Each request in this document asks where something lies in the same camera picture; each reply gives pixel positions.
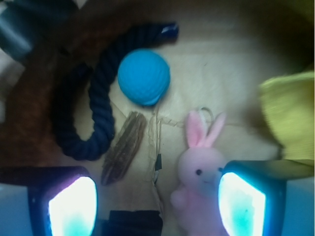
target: pet toy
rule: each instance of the pet toy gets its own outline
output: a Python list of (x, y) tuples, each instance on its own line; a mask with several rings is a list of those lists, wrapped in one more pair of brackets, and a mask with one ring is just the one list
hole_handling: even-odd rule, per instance
[(152, 106), (165, 95), (169, 87), (169, 66), (153, 51), (138, 49), (129, 53), (120, 64), (118, 83), (132, 102)]
[(80, 84), (89, 79), (92, 70), (86, 64), (81, 64), (62, 81), (53, 102), (52, 123), (56, 142), (65, 155), (75, 160), (92, 161), (99, 159), (109, 149), (115, 130), (108, 93), (120, 62), (135, 49), (176, 39), (178, 31), (175, 23), (137, 26), (104, 50), (91, 77), (89, 97), (94, 132), (86, 141), (81, 140), (76, 132), (72, 111), (76, 91)]
[(218, 185), (227, 161), (213, 144), (224, 127), (225, 114), (218, 115), (210, 132), (202, 110), (191, 111), (186, 119), (189, 149), (180, 157), (180, 186), (171, 194), (179, 225), (190, 236), (227, 235), (221, 222)]

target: stuffed bunny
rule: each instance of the stuffed bunny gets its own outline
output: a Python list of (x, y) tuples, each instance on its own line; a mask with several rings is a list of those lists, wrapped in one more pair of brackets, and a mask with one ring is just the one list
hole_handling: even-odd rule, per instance
[(189, 236), (228, 235), (221, 222), (218, 204), (220, 168), (226, 165), (226, 160), (213, 148), (225, 118), (225, 114), (220, 114), (209, 133), (198, 111), (190, 112), (186, 120), (189, 149), (178, 164), (181, 185), (171, 194), (171, 204), (178, 223)]

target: braided rope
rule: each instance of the braided rope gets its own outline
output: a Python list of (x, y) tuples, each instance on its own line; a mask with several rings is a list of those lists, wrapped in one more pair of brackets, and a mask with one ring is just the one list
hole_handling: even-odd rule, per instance
[(93, 112), (94, 132), (81, 140), (74, 127), (73, 107), (77, 89), (89, 79), (92, 69), (81, 64), (66, 76), (56, 90), (52, 107), (52, 123), (57, 144), (63, 153), (75, 160), (97, 160), (110, 147), (114, 138), (114, 118), (108, 96), (122, 59), (131, 51), (169, 39), (176, 39), (176, 24), (149, 24), (132, 28), (118, 38), (101, 55), (91, 78), (90, 108)]

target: yellow fabric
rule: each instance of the yellow fabric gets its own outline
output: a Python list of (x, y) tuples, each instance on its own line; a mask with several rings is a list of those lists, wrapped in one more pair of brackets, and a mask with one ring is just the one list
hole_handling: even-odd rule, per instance
[(260, 86), (262, 110), (284, 158), (314, 165), (314, 72), (272, 78)]

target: blue ball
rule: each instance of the blue ball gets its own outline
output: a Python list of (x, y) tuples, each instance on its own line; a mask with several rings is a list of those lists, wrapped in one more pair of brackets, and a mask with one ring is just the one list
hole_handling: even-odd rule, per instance
[(169, 87), (170, 69), (158, 54), (148, 49), (138, 49), (121, 62), (118, 84), (132, 102), (152, 106), (165, 95)]

